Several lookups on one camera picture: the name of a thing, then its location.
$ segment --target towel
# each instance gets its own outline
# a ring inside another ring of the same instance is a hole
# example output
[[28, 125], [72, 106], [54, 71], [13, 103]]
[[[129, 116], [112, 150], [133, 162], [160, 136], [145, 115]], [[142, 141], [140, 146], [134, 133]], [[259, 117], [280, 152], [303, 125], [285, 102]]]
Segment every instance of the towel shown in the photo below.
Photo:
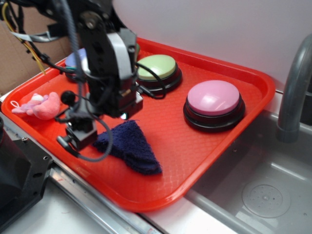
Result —
[[[161, 165], [157, 161], [150, 144], [142, 130], [134, 120], [126, 121], [112, 129], [113, 148], [111, 155], [121, 158], [126, 165], [144, 175], [162, 173]], [[104, 152], [108, 145], [106, 132], [99, 134], [93, 144], [98, 151]]]

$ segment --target white wall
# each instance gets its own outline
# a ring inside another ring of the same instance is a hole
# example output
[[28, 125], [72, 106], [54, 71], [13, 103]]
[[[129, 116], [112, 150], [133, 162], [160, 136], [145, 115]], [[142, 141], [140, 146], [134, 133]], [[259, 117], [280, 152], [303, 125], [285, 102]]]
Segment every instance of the white wall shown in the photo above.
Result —
[[114, 0], [141, 38], [262, 71], [283, 89], [312, 0]]

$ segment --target red tray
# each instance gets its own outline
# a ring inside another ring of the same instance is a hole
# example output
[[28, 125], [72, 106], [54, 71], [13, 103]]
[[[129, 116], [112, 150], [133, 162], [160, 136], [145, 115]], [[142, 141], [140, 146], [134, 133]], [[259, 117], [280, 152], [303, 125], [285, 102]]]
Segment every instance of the red tray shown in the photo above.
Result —
[[[139, 120], [137, 123], [162, 166], [163, 173], [160, 175], [136, 173], [113, 156], [99, 163], [76, 159], [56, 142], [57, 136], [65, 135], [65, 124], [11, 113], [13, 106], [10, 101], [26, 103], [33, 93], [45, 95], [55, 91], [61, 95], [65, 90], [76, 92], [76, 85], [68, 82], [57, 70], [49, 69], [46, 76], [39, 74], [15, 89], [1, 108], [7, 117], [100, 193], [127, 210], [146, 212], [165, 207], [182, 197], [263, 110], [273, 98], [275, 86], [268, 75], [259, 71], [144, 39], [139, 39], [138, 43], [141, 47], [139, 59], [152, 54], [170, 55], [183, 72], [183, 81], [177, 89], [164, 100], [145, 97], [143, 110], [133, 117]], [[194, 85], [211, 79], [234, 84], [245, 101], [245, 116], [232, 130], [203, 133], [192, 129], [184, 121], [183, 105], [188, 91]], [[105, 117], [104, 121], [111, 128], [122, 123], [121, 119], [109, 117]], [[104, 131], [102, 126], [97, 127], [98, 133]], [[92, 146], [81, 153], [90, 157], [101, 155]]]

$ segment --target gray faucet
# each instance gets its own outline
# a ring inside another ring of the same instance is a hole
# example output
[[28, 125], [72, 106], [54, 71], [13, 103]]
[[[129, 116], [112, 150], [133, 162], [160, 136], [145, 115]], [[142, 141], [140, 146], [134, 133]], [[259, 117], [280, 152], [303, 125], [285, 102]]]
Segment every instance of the gray faucet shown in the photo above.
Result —
[[311, 77], [312, 34], [308, 35], [301, 43], [288, 74], [276, 131], [277, 139], [282, 142], [297, 141], [301, 114], [304, 115], [312, 110], [312, 103], [311, 105], [305, 103]]

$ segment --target sink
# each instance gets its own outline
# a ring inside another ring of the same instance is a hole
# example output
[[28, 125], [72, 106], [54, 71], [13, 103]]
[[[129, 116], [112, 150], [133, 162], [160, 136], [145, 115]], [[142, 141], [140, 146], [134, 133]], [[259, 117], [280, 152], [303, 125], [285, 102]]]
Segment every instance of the sink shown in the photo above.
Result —
[[279, 142], [277, 118], [263, 111], [186, 194], [238, 233], [311, 233], [312, 130]]

